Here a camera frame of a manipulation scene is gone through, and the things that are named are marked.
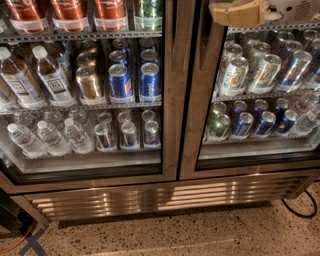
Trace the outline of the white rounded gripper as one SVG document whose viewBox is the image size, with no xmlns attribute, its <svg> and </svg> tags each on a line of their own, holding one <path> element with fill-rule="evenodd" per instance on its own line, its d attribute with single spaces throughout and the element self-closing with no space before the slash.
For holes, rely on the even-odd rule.
<svg viewBox="0 0 320 256">
<path fill-rule="evenodd" d="M 309 23 L 320 11 L 320 0 L 210 0 L 215 23 L 236 28 L 254 28 L 267 22 Z"/>
</svg>

